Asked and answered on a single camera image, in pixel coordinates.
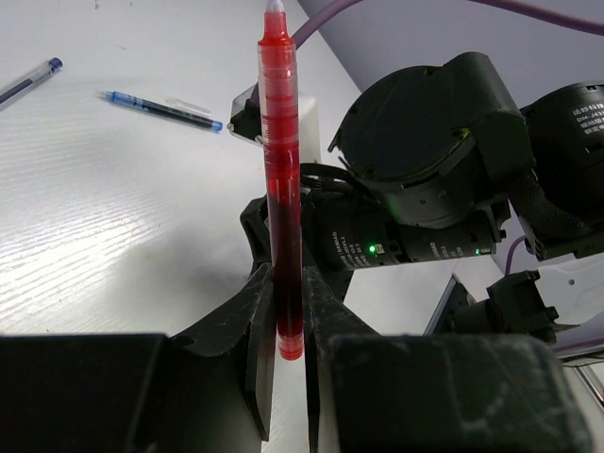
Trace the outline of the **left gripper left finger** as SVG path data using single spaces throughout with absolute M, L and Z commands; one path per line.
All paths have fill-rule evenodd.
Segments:
M 271 269 L 169 337 L 3 336 L 5 452 L 258 452 L 275 366 Z

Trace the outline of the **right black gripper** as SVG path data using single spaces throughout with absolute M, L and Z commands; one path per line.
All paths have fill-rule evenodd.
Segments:
M 316 163 L 300 173 L 296 199 L 268 193 L 241 215 L 254 262 L 276 266 L 276 296 L 287 302 L 302 297 L 305 265 L 344 297 L 357 270 L 490 255 L 511 216 L 504 193 L 472 166 L 410 181 Z

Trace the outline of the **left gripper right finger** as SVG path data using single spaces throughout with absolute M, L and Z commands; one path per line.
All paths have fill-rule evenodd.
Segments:
M 555 351 L 525 335 L 382 336 L 303 272 L 313 452 L 591 452 L 563 369 L 598 362 L 591 340 Z

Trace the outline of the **long red pen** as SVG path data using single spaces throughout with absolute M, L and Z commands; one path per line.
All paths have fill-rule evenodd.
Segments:
M 298 83 L 295 44 L 280 1 L 266 3 L 258 52 L 259 95 L 277 112 L 266 120 L 263 139 L 277 344 L 283 359 L 295 361 L 304 349 Z

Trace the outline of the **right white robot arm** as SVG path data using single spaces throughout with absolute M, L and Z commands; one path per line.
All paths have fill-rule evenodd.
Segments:
M 303 343 L 301 268 L 344 297 L 360 269 L 494 254 L 516 216 L 537 260 L 603 250 L 603 86 L 576 83 L 516 106 L 477 52 L 383 77 L 331 148 L 340 166 L 285 159 L 242 224 L 271 261 L 282 355 Z

